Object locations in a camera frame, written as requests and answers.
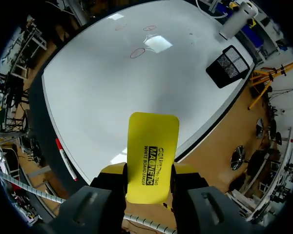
yellow stand leg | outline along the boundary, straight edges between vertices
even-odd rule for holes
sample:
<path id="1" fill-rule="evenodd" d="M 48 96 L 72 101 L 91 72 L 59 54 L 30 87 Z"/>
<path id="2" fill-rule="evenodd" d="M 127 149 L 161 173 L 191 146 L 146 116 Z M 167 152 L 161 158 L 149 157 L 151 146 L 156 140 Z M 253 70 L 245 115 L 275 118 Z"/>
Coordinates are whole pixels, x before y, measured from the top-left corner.
<path id="1" fill-rule="evenodd" d="M 253 106 L 260 100 L 260 98 L 263 96 L 263 94 L 267 91 L 267 89 L 269 88 L 269 86 L 271 86 L 272 84 L 272 80 L 269 81 L 269 83 L 266 85 L 266 87 L 264 88 L 264 90 L 261 92 L 261 94 L 253 101 L 253 103 L 248 107 L 248 110 L 252 109 Z"/>

wooden floor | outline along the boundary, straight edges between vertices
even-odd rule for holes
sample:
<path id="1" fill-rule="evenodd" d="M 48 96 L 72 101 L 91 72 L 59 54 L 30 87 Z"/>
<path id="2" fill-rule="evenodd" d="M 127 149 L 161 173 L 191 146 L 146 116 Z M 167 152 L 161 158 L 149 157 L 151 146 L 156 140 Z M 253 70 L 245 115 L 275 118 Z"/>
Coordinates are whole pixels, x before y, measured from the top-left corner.
<path id="1" fill-rule="evenodd" d="M 30 87 L 39 68 L 52 54 L 54 49 L 55 46 L 50 42 L 48 44 L 48 50 L 41 54 L 36 68 L 29 71 L 28 80 L 25 82 L 24 89 Z M 246 158 L 249 158 L 259 148 L 261 143 L 261 140 L 257 140 L 255 137 L 255 125 L 260 117 L 265 119 L 265 112 L 261 106 L 261 102 L 258 102 L 252 110 L 248 111 L 247 107 L 251 101 L 251 95 L 247 87 L 214 131 L 183 160 L 183 163 L 191 164 L 207 180 L 209 185 L 215 186 L 222 192 L 226 192 L 231 181 L 246 169 L 246 165 L 242 165 L 236 171 L 231 170 L 230 158 L 235 148 L 243 145 L 247 152 Z M 22 110 L 18 109 L 17 115 L 20 115 L 21 112 Z M 29 162 L 22 157 L 20 158 L 20 164 L 26 173 L 37 169 L 34 162 Z M 46 175 L 40 175 L 33 178 L 32 183 L 36 186 L 42 183 L 44 179 L 46 179 Z M 62 187 L 56 182 L 56 178 L 53 178 L 53 180 L 55 180 L 55 189 L 61 190 Z M 65 198 L 67 196 L 65 195 L 65 191 L 61 191 L 60 194 L 65 196 Z M 170 206 L 171 200 L 172 198 L 169 196 L 167 204 Z M 55 209 L 54 213 L 57 214 L 57 203 L 50 201 L 46 203 L 50 209 Z M 127 203 L 126 213 L 148 218 L 172 228 L 176 227 L 173 213 L 160 204 L 140 205 Z M 137 228 L 125 220 L 123 221 L 123 226 L 132 230 L 133 233 L 151 233 L 150 230 Z"/>

chair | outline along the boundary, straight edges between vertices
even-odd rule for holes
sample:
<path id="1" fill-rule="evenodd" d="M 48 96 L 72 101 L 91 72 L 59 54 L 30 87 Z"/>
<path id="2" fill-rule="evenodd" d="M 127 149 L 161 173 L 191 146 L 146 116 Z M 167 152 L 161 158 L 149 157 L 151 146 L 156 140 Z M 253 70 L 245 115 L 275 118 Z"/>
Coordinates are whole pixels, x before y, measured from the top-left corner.
<path id="1" fill-rule="evenodd" d="M 245 162 L 245 149 L 243 147 L 243 145 L 238 146 L 232 156 L 231 156 L 231 161 L 230 161 L 230 165 L 231 165 L 231 169 L 233 171 L 238 170 L 241 165 L 243 164 L 243 162 Z"/>

white cylinder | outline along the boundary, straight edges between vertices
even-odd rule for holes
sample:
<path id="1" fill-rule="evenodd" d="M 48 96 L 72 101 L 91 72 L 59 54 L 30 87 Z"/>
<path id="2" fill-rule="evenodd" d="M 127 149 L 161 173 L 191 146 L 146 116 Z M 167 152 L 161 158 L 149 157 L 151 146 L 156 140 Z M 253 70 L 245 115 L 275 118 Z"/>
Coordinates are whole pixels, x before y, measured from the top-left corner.
<path id="1" fill-rule="evenodd" d="M 239 6 L 239 10 L 234 12 L 233 15 L 222 26 L 219 34 L 225 39 L 231 39 L 237 34 L 257 13 L 257 7 L 250 2 L 243 2 Z"/>

black cable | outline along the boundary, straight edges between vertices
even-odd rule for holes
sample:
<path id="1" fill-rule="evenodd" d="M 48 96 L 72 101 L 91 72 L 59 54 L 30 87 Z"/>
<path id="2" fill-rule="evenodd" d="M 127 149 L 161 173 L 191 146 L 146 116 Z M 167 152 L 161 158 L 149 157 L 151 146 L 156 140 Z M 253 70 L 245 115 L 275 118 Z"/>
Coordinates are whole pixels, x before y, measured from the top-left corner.
<path id="1" fill-rule="evenodd" d="M 66 8 L 66 6 L 65 6 L 65 2 L 64 2 L 64 0 L 62 0 L 62 2 L 63 2 L 63 5 L 64 5 L 64 9 Z"/>
<path id="2" fill-rule="evenodd" d="M 139 227 L 139 226 L 137 226 L 137 225 L 134 225 L 132 222 L 130 222 L 129 220 L 127 220 L 132 226 L 135 226 L 135 227 L 137 227 L 137 228 L 141 228 L 141 229 L 144 229 L 144 230 L 149 230 L 149 231 L 151 231 L 151 232 L 155 232 L 156 234 L 157 234 L 157 231 L 154 231 L 154 230 L 151 230 L 151 229 L 147 229 L 147 228 L 143 228 L 143 227 Z"/>
<path id="3" fill-rule="evenodd" d="M 291 90 L 291 89 L 279 89 L 279 90 L 273 90 L 273 92 L 276 92 L 276 91 L 285 91 L 285 90 Z"/>
<path id="4" fill-rule="evenodd" d="M 293 91 L 293 89 L 289 89 L 289 90 L 284 91 L 284 92 L 282 92 L 282 93 L 272 94 L 272 95 L 270 96 L 270 101 L 271 101 L 272 99 L 274 99 L 274 98 L 276 98 L 276 97 L 282 95 L 282 94 L 286 94 L 286 93 L 289 93 L 289 92 L 292 92 L 292 91 Z"/>
<path id="5" fill-rule="evenodd" d="M 20 106 L 21 106 L 22 110 L 25 112 L 25 110 L 24 110 L 23 106 L 21 105 L 21 103 L 20 103 Z"/>

